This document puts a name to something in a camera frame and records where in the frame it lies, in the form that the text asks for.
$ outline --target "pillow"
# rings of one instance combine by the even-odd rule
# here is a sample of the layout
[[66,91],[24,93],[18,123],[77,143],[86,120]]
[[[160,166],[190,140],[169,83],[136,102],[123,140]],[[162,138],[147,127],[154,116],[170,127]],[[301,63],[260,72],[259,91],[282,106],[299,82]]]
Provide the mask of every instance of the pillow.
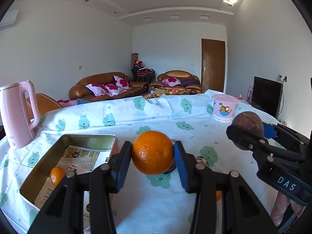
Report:
[[105,89],[104,85],[90,83],[90,84],[86,85],[86,87],[90,91],[92,91],[96,97],[103,96],[103,95],[109,95],[109,93],[108,93],[107,89]]
[[129,89],[129,84],[126,78],[121,78],[119,76],[114,76],[115,84],[122,89]]
[[179,79],[175,78],[175,77],[169,77],[165,80],[162,81],[164,86],[176,86],[181,84],[181,82],[179,81]]
[[76,99],[69,99],[69,100],[60,99],[60,100],[57,101],[57,102],[58,102],[58,104],[59,104],[62,108],[64,108],[64,107],[69,107],[69,106],[74,106],[74,105],[78,105]]
[[83,105],[83,104],[88,104],[88,103],[92,103],[89,100],[84,100],[82,98],[77,98],[77,105]]
[[126,91],[125,89],[122,89],[114,84],[107,84],[104,86],[104,88],[108,92],[107,95],[109,95],[110,97],[117,96],[118,94]]

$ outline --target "human hand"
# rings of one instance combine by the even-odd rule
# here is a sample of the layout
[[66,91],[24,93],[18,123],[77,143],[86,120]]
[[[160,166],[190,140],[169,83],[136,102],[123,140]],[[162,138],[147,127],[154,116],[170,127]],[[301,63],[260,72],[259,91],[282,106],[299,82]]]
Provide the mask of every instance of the human hand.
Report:
[[279,226],[281,224],[284,213],[289,204],[291,204],[291,207],[298,218],[305,210],[305,207],[298,205],[297,203],[289,199],[286,195],[278,192],[274,207],[271,212],[271,219],[274,222],[275,226]]

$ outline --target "blue bowl print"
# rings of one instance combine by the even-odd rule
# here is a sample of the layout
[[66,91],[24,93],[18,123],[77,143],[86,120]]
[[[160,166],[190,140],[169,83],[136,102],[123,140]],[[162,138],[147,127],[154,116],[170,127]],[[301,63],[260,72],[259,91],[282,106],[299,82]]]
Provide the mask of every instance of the blue bowl print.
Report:
[[219,113],[222,115],[222,116],[228,116],[230,114],[230,112],[224,112],[224,111],[219,111]]

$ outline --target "orange fruit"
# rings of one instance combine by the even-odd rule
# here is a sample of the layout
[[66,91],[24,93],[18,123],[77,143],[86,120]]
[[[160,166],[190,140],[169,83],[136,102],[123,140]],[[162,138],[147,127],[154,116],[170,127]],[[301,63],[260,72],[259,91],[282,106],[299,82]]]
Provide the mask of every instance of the orange fruit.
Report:
[[145,131],[132,144],[132,161],[146,175],[159,175],[170,168],[174,160],[171,140],[158,131]]
[[221,200],[222,198],[222,191],[216,191],[216,201]]
[[56,187],[62,178],[65,176],[66,172],[61,167],[54,167],[50,173],[50,179],[52,184]]

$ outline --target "pink box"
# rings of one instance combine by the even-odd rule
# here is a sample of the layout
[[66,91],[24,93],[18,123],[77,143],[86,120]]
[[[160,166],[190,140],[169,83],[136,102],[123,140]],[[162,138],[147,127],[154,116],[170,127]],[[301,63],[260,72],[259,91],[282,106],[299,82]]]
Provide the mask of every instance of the pink box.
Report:
[[213,118],[219,122],[231,122],[238,100],[230,95],[213,95]]

